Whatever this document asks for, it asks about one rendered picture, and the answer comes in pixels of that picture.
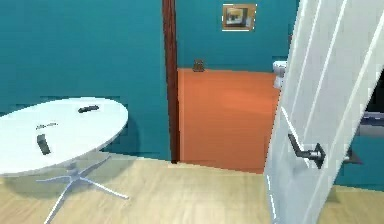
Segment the framed wall picture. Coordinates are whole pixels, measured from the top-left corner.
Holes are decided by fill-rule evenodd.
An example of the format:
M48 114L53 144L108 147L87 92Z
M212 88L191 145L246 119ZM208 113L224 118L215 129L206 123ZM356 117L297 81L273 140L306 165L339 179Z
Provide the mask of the framed wall picture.
M222 30L250 32L255 29L257 4L223 4Z

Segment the white room door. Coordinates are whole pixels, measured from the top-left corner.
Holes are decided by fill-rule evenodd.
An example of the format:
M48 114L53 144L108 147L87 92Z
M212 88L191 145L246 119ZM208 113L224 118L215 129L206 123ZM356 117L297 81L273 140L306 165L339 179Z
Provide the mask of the white room door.
M300 0L264 177L271 224L316 224L384 69L384 0ZM321 169L299 158L319 143Z

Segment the white round table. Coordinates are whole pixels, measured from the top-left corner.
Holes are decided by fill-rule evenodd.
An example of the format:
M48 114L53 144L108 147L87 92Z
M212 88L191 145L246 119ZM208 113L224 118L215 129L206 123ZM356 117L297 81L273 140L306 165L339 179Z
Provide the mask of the white round table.
M97 105L98 110L78 113L85 106ZM0 117L0 176L36 175L63 166L67 173L52 177L66 187L52 207L44 224L51 224L68 193L85 182L109 194L125 198L87 178L101 162L80 170L76 161L93 151L111 144L128 124L129 112L122 103L100 97L73 97L31 105ZM58 125L36 130L41 124ZM51 153L43 155L37 136L44 134Z

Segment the dark brown door frame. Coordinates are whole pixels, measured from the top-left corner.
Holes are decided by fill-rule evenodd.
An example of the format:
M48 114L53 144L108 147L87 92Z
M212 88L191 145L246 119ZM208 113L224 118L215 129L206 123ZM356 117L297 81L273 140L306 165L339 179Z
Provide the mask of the dark brown door frame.
M175 0L162 0L171 162L180 161Z

